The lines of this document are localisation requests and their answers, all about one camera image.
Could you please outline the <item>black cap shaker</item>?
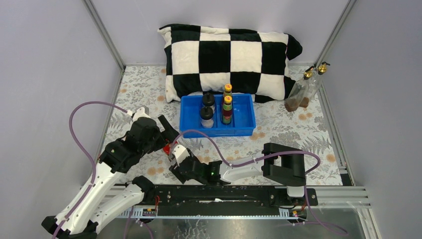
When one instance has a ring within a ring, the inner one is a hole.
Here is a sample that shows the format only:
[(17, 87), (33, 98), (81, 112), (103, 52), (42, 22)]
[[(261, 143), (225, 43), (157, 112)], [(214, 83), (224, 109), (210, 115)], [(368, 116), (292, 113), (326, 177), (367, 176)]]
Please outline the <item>black cap shaker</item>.
[(211, 93), (205, 93), (202, 97), (202, 105), (204, 107), (210, 107), (215, 112), (215, 97)]
[(204, 106), (200, 110), (201, 125), (203, 128), (212, 128), (214, 111), (211, 107)]

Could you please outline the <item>blue plastic divided bin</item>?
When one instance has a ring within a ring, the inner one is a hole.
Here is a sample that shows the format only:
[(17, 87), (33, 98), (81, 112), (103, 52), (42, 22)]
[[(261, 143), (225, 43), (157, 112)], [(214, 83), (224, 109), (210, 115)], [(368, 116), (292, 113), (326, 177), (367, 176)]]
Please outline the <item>blue plastic divided bin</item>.
[(205, 128), (202, 125), (200, 110), (205, 106), (202, 95), (183, 96), (180, 110), (180, 131), (194, 129), (201, 131), (209, 137), (225, 136), (251, 136), (256, 120), (250, 94), (234, 94), (232, 102), (232, 116), (229, 124), (222, 122), (222, 95), (214, 95), (215, 112), (213, 126)]

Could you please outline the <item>red lid sauce jar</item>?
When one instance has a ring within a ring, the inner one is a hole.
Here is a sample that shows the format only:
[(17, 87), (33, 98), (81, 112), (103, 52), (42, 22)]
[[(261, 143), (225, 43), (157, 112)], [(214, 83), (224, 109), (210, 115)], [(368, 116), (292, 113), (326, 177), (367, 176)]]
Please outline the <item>red lid sauce jar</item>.
[(165, 154), (170, 155), (172, 153), (172, 149), (174, 146), (175, 146), (174, 144), (169, 143), (163, 147), (163, 151), (165, 152)]

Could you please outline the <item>yellow cap sauce bottle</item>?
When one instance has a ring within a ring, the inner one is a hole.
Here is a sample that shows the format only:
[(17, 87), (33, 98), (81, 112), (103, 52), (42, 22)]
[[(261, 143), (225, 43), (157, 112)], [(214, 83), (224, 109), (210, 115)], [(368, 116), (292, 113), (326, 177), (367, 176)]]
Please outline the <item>yellow cap sauce bottle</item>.
[(222, 123), (230, 124), (232, 121), (233, 109), (232, 109), (232, 96), (225, 96), (223, 98), (223, 104), (221, 108), (222, 113)]
[(232, 97), (232, 85), (231, 84), (225, 84), (223, 96), (224, 97), (226, 97), (226, 96)]

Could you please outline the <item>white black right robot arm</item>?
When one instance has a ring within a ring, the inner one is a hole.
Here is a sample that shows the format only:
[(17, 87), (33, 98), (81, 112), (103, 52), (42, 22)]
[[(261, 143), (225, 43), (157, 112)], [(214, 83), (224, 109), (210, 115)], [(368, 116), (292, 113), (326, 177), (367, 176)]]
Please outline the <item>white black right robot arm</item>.
[(304, 155), (296, 149), (275, 143), (266, 143), (253, 156), (224, 163), (202, 163), (186, 147), (174, 145), (168, 153), (170, 171), (181, 183), (195, 180), (203, 185), (228, 185), (240, 179), (263, 176), (287, 187), (288, 203), (298, 205), (305, 199), (306, 174)]

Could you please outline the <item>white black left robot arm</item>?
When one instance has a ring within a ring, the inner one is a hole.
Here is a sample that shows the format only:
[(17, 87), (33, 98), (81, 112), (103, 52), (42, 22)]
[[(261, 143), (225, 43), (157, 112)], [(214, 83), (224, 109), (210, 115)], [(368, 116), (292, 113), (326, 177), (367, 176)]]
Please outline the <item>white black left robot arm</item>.
[(146, 114), (134, 120), (126, 134), (106, 145), (91, 178), (85, 183), (71, 203), (58, 215), (47, 216), (42, 227), (53, 238), (93, 239), (100, 227), (108, 224), (125, 209), (137, 203), (150, 204), (154, 200), (154, 184), (144, 176), (135, 177), (132, 185), (107, 205), (100, 206), (107, 192), (140, 159), (171, 143), (178, 132), (164, 115), (157, 123)]

